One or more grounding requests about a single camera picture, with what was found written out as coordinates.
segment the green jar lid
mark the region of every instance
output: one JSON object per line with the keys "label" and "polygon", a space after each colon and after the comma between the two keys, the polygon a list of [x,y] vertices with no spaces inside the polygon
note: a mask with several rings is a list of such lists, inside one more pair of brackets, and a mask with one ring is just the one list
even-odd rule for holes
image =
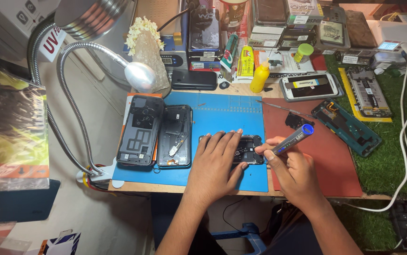
{"label": "green jar lid", "polygon": [[309,43],[301,43],[298,46],[298,51],[301,52],[303,55],[309,56],[314,52],[314,47]]}

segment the chair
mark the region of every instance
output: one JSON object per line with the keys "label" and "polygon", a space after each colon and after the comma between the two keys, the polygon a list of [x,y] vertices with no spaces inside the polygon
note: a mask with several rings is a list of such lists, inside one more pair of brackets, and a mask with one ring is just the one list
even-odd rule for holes
{"label": "chair", "polygon": [[214,232],[214,233],[211,233],[211,235],[216,240],[232,239],[232,238],[239,238],[239,237],[247,238],[247,240],[249,240],[252,247],[254,248],[254,252],[245,254],[245,255],[258,255],[266,250],[266,246],[263,243],[263,241],[260,239],[260,236],[258,234],[254,234],[254,233],[259,233],[259,228],[254,223],[250,222],[250,223],[243,223],[243,228],[240,229],[240,231],[234,230],[234,231]]}

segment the white flower garland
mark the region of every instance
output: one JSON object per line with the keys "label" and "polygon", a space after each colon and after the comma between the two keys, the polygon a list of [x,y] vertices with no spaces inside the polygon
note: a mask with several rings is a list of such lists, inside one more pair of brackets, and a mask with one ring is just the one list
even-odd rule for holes
{"label": "white flower garland", "polygon": [[156,25],[155,22],[151,22],[151,20],[147,20],[147,18],[144,16],[144,19],[137,17],[134,21],[134,24],[129,28],[129,34],[128,37],[126,38],[126,43],[129,48],[129,53],[128,56],[132,56],[136,54],[136,40],[137,36],[140,34],[141,30],[145,31],[150,31],[153,38],[156,40],[156,43],[158,44],[158,47],[162,50],[164,50],[164,42],[161,41],[159,32],[156,30],[158,29],[158,26]]}

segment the yellow bottle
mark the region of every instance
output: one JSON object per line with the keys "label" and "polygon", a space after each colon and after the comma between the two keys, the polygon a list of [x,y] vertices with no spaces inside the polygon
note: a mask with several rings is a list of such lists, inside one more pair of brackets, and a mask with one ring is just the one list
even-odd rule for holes
{"label": "yellow bottle", "polygon": [[263,90],[263,86],[265,85],[265,81],[270,75],[270,63],[267,61],[263,61],[263,63],[256,68],[254,72],[254,78],[251,81],[251,90],[254,93],[260,93]]}

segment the blue silicone repair mat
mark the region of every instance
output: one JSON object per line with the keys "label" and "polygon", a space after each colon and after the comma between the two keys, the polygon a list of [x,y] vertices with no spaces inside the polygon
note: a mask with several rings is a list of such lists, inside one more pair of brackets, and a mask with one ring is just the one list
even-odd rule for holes
{"label": "blue silicone repair mat", "polygon": [[[255,100],[261,97],[218,94],[171,92],[165,99],[166,105],[187,104],[193,110],[190,138],[192,157],[196,153],[199,136],[226,132],[242,128],[245,135],[259,135],[265,140],[262,105]],[[186,186],[188,168],[162,168],[155,173],[151,166],[124,166],[117,163],[113,180]],[[250,165],[240,178],[237,189],[243,191],[268,192],[266,165]]]}

